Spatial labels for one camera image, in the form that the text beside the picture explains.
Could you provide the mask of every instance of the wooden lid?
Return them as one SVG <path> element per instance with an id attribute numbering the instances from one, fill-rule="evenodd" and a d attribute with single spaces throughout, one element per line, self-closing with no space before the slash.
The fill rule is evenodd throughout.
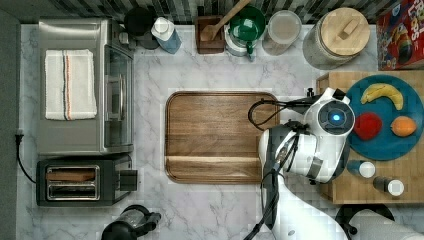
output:
<path id="1" fill-rule="evenodd" d="M 370 37 L 367 19 L 353 8 L 338 8 L 322 21 L 321 38 L 331 52 L 350 56 L 364 49 Z"/>

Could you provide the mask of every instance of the toaster oven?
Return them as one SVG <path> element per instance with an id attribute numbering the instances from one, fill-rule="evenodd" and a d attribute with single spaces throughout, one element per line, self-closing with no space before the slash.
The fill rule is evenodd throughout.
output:
<path id="1" fill-rule="evenodd" d="M 133 52 L 119 41 L 111 19 L 41 19 L 40 155 L 105 155 L 133 150 Z M 46 118 L 47 50 L 88 49 L 93 54 L 97 114 L 91 119 Z"/>

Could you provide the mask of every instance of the blue plate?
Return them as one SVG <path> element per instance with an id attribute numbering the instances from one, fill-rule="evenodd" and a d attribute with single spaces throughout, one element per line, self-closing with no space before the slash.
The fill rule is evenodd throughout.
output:
<path id="1" fill-rule="evenodd" d="M 380 97 L 372 102 L 361 103 L 361 97 L 365 89 L 374 83 L 387 83 L 397 88 L 403 95 L 403 108 L 396 110 L 393 102 L 387 97 Z M 405 155 L 420 140 L 423 131 L 423 104 L 415 90 L 406 82 L 389 75 L 374 75 L 366 77 L 355 83 L 346 96 L 351 100 L 350 107 L 358 117 L 365 112 L 377 114 L 383 126 L 376 137 L 368 141 L 361 140 L 352 131 L 348 139 L 350 147 L 359 154 L 374 160 L 393 160 Z M 396 136 L 390 125 L 399 116 L 412 118 L 417 124 L 415 132 L 407 137 Z"/>

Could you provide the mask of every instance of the wooden spoon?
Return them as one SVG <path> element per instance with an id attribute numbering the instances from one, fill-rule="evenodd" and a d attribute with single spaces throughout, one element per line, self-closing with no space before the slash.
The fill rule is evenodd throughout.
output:
<path id="1" fill-rule="evenodd" d="M 200 33 L 200 41 L 212 41 L 219 29 L 226 24 L 234 15 L 246 6 L 250 0 L 240 0 L 228 13 L 225 15 L 219 23 L 216 25 L 207 25 Z"/>

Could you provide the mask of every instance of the striped towel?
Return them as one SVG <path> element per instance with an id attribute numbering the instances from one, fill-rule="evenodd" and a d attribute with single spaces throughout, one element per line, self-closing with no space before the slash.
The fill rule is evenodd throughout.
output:
<path id="1" fill-rule="evenodd" d="M 93 53 L 85 50 L 47 50 L 46 118 L 76 120 L 94 118 Z"/>

